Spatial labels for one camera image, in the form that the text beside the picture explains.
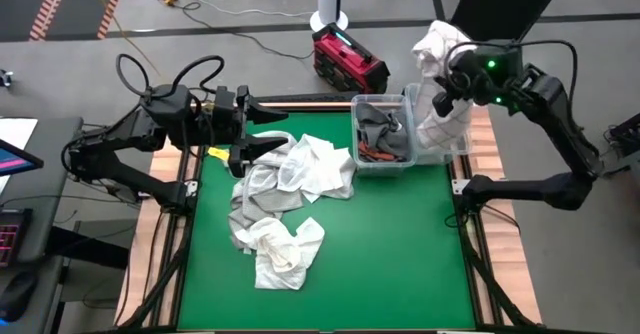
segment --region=monitor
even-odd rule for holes
[[[44,162],[0,139],[0,177],[42,168]]]

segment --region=clear plastic bin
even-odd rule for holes
[[[418,83],[409,84],[403,90],[404,96],[408,98],[412,106],[414,130],[431,111],[431,103],[424,103],[424,100],[418,97],[419,90],[420,84]],[[471,140],[468,133],[446,147],[422,148],[417,140],[415,145],[416,165],[444,165],[453,161],[454,156],[467,155],[471,152]]]
[[[407,137],[409,140],[409,158],[406,162],[366,162],[358,155],[358,120],[356,106],[359,103],[369,103],[384,110],[401,110],[407,116]],[[416,163],[415,127],[409,100],[402,95],[356,95],[351,100],[351,132],[353,134],[353,158],[358,166],[358,175],[363,176],[398,176],[406,168]]]

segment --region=red device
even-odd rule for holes
[[[313,33],[316,73],[340,91],[382,94],[387,90],[389,69],[352,37],[329,24]]]

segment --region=green mat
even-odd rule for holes
[[[265,130],[351,147],[349,113],[291,114],[251,131]],[[350,200],[321,198],[286,213],[291,233],[309,216],[326,232],[299,291],[254,288],[254,256],[229,236],[235,179],[207,158],[201,180],[180,330],[473,328],[460,240],[444,225],[453,212],[445,167],[356,178]]]

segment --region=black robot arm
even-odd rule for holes
[[[564,210],[580,208],[602,170],[597,149],[571,117],[567,93],[556,77],[528,64],[522,67],[518,45],[489,42],[475,51],[456,55],[445,88],[434,99],[434,108],[445,116],[453,100],[473,100],[478,105],[504,106],[510,115],[522,112],[549,136],[571,172],[545,180],[494,181],[474,175],[462,190],[464,211],[478,211],[489,200],[538,200]]]
[[[202,103],[184,85],[148,88],[139,103],[112,126],[81,132],[62,153],[65,168],[78,180],[110,179],[120,184],[123,196],[137,199],[150,194],[163,210],[189,214],[195,205],[195,190],[184,182],[163,182],[123,164],[116,151],[136,148],[153,152],[164,147],[167,138],[180,150],[191,146],[230,145],[229,169],[244,176],[246,164],[286,143],[284,138],[256,138],[246,133],[248,122],[263,124],[283,120],[287,113],[260,106],[240,86],[237,95],[218,87],[213,103]]]

